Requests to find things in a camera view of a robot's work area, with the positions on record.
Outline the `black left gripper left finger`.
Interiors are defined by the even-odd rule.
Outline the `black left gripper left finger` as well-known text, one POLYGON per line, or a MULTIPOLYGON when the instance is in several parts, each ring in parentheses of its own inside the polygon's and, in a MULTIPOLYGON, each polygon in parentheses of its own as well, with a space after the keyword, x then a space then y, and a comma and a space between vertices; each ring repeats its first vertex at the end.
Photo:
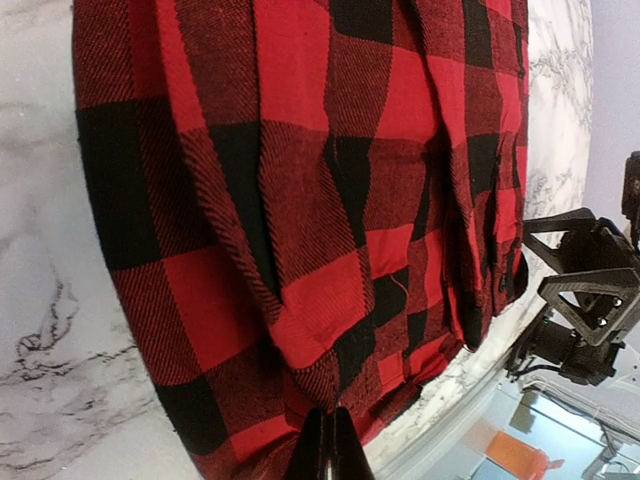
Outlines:
POLYGON ((311 409, 287 466, 287 480, 327 480, 333 427, 330 415, 311 409))

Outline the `red black plaid shirt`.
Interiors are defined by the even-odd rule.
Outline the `red black plaid shirt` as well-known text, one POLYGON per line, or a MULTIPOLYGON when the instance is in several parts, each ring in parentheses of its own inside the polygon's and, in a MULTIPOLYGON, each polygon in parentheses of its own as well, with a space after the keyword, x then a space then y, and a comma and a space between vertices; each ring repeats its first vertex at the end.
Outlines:
POLYGON ((526 290, 524 1, 77 1, 107 269, 206 479, 376 437, 526 290))

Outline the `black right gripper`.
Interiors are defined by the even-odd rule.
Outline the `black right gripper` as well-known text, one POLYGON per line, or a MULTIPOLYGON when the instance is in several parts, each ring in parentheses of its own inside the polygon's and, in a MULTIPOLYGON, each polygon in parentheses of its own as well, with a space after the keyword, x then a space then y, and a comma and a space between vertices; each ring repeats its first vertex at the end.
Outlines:
POLYGON ((555 273, 544 306, 515 342, 506 370, 548 370, 579 385, 614 377, 624 339, 639 323, 639 250, 588 208, 526 220, 524 244, 555 273))

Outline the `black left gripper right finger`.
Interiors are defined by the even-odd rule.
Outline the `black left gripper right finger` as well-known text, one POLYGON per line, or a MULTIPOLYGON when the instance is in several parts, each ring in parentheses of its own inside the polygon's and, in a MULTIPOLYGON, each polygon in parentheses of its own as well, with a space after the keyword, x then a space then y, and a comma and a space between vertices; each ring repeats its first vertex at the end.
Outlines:
POLYGON ((349 411, 338 407, 332 417, 332 478, 336 480, 374 480, 349 411))

